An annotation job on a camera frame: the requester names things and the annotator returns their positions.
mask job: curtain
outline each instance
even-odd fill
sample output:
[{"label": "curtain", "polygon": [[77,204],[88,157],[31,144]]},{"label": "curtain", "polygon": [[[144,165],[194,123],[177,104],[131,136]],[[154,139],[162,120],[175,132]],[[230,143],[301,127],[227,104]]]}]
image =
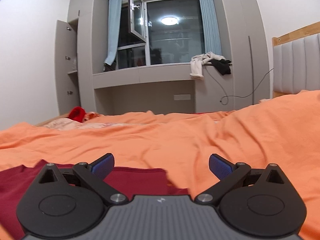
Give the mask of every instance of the curtain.
[{"label": "curtain", "polygon": [[111,65],[118,49],[122,0],[109,0],[108,54],[104,64]]},{"label": "curtain", "polygon": [[218,20],[213,0],[200,0],[205,52],[222,55]]}]

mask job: white wall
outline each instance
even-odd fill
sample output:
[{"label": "white wall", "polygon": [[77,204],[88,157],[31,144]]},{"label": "white wall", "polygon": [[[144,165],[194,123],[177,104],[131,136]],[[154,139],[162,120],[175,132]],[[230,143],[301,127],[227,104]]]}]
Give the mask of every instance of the white wall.
[{"label": "white wall", "polygon": [[320,21],[320,0],[257,0],[266,32],[269,66],[273,68],[272,37]]},{"label": "white wall", "polygon": [[69,1],[0,0],[0,129],[59,115],[55,28]]}]

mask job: blue textured pad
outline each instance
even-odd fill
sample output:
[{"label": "blue textured pad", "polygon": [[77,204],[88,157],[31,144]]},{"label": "blue textured pad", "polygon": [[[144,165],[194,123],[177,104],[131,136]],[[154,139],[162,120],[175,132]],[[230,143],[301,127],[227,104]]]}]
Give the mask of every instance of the blue textured pad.
[{"label": "blue textured pad", "polygon": [[209,169],[220,180],[232,173],[232,167],[213,154],[209,158]]},{"label": "blue textured pad", "polygon": [[112,171],[115,166],[115,158],[113,155],[108,156],[103,159],[101,162],[97,163],[92,167],[91,172],[98,176],[100,179],[104,180],[104,178]]}]

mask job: orange blanket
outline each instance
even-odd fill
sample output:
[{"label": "orange blanket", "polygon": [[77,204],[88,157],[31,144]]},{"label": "orange blanket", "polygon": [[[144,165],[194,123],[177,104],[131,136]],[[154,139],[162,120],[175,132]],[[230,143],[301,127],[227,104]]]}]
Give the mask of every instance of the orange blanket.
[{"label": "orange blanket", "polygon": [[195,196],[218,181],[208,168],[212,153],[253,168],[278,163],[307,205],[300,236],[320,239],[320,91],[282,96],[233,113],[128,113],[90,122],[130,125],[69,131],[15,125],[0,132],[0,170],[33,166],[40,159],[91,162],[112,152],[117,166],[166,169],[175,186],[187,187]]}]

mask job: blue gripper pad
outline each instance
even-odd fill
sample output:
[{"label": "blue gripper pad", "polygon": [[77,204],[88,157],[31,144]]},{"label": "blue gripper pad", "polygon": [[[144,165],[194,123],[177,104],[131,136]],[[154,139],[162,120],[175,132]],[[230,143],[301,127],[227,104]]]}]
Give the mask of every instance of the blue gripper pad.
[{"label": "blue gripper pad", "polygon": [[91,165],[91,172],[100,179],[104,180],[104,178],[112,171],[113,167],[115,166],[115,158],[112,154],[109,154],[98,163],[94,162]]},{"label": "blue gripper pad", "polygon": [[220,180],[231,174],[235,168],[233,163],[217,154],[212,154],[209,158],[209,169]]}]

